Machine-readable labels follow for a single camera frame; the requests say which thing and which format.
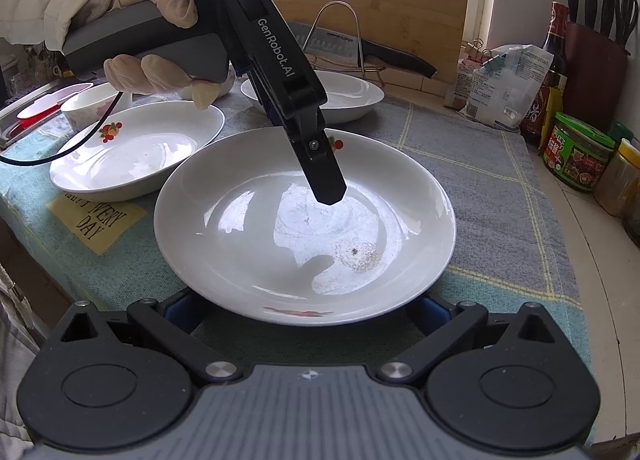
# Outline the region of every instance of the gloved hand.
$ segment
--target gloved hand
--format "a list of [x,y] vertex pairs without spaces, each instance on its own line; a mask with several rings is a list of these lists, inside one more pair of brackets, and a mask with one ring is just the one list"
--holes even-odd
[[[144,0],[113,0],[109,11],[118,10]],[[190,28],[198,21],[193,0],[149,0],[156,4],[162,16],[180,28]],[[119,55],[104,63],[104,73],[118,91],[152,94],[178,91],[191,87],[193,102],[206,109],[220,94],[220,85],[194,80],[183,69],[156,55],[142,61],[129,55]]]

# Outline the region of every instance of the scissors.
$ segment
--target scissors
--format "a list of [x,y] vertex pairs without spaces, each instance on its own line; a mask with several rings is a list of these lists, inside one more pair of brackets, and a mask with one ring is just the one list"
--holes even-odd
[[638,24],[638,0],[616,0],[616,43],[623,48]]

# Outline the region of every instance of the black cable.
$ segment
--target black cable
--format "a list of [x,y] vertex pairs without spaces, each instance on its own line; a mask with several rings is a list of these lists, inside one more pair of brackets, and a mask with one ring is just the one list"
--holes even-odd
[[98,132],[98,129],[100,129],[100,126],[102,126],[102,124],[107,120],[107,117],[111,114],[111,111],[113,111],[113,108],[116,107],[116,104],[120,100],[121,96],[122,96],[122,92],[119,91],[118,94],[116,95],[116,98],[113,99],[113,102],[111,103],[111,105],[109,106],[105,114],[102,116],[100,121],[95,125],[95,127],[91,130],[91,132],[87,136],[85,136],[81,141],[79,141],[75,146],[70,147],[69,149],[66,149],[62,153],[58,153],[53,156],[48,156],[40,160],[13,160],[11,158],[6,158],[0,155],[0,162],[2,162],[3,164],[9,164],[9,165],[32,167],[36,165],[48,164],[49,162],[53,162],[53,160],[58,160],[63,156],[68,155],[69,153],[73,153],[73,151],[78,149],[81,145],[84,145],[93,135],[95,135]]

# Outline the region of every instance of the tablecloth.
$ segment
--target tablecloth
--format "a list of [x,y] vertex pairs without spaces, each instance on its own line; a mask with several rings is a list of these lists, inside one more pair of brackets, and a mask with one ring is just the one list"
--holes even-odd
[[[137,103],[174,98],[154,95]],[[242,96],[239,84],[216,105],[226,116],[220,137],[269,125]],[[515,312],[528,300],[539,301],[583,360],[590,362],[562,233],[522,137],[392,97],[341,128],[403,151],[430,170],[447,191],[458,238],[449,268],[434,286],[438,294],[451,302],[475,300],[494,312]],[[5,154],[17,159],[49,156],[69,136],[70,127],[60,116]],[[82,243],[47,208],[60,194],[49,181],[48,165],[0,164],[0,216],[71,296],[117,310],[143,297],[165,299],[184,287],[154,237],[158,193],[132,201],[144,209],[142,217],[102,254]],[[194,334],[241,363],[380,363],[422,336],[403,310],[351,325],[303,328],[242,318],[219,308]]]

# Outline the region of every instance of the soy sauce bottle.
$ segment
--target soy sauce bottle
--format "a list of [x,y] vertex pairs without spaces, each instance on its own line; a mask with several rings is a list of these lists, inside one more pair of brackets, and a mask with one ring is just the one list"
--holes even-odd
[[569,9],[562,3],[553,1],[551,5],[551,22],[546,34],[544,50],[554,55],[551,67],[542,82],[540,90],[520,124],[520,132],[524,139],[535,145],[540,144],[542,128],[545,124],[546,108],[549,101],[550,88],[558,88],[563,93],[566,85],[566,56],[564,55],[564,37]]

